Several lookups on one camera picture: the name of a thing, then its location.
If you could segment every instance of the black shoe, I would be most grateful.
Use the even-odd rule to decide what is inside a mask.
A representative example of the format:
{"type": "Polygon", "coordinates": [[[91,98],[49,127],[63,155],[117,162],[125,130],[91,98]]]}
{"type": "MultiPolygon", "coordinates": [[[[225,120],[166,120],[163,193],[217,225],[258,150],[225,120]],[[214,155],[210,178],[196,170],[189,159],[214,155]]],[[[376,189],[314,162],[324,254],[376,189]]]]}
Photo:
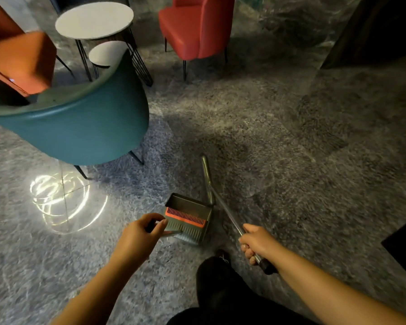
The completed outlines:
{"type": "Polygon", "coordinates": [[[230,262],[230,254],[228,254],[226,251],[224,251],[223,249],[218,249],[215,252],[215,257],[219,257],[222,259],[222,261],[224,261],[225,263],[227,263],[229,266],[231,266],[231,262],[230,262]]]}

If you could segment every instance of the teal chair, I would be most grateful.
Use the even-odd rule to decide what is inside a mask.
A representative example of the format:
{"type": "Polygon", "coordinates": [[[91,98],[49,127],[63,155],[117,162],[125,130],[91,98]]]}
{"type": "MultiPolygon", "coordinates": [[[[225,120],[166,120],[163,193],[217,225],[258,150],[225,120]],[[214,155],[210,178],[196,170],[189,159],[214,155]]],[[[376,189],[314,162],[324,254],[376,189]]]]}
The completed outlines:
{"type": "Polygon", "coordinates": [[[132,152],[149,125],[145,91],[126,51],[93,83],[57,87],[29,103],[0,81],[0,125],[45,154],[80,165],[112,161],[132,152]]]}

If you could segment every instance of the red upholstered chair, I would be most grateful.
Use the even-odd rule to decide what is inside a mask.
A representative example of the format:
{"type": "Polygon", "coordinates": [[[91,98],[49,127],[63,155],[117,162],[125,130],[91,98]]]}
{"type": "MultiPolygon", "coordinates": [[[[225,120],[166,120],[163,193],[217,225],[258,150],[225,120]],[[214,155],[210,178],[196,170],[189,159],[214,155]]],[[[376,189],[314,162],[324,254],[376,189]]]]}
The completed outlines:
{"type": "Polygon", "coordinates": [[[159,11],[159,25],[167,41],[184,61],[206,58],[224,50],[232,31],[235,0],[173,0],[173,6],[159,11]]]}

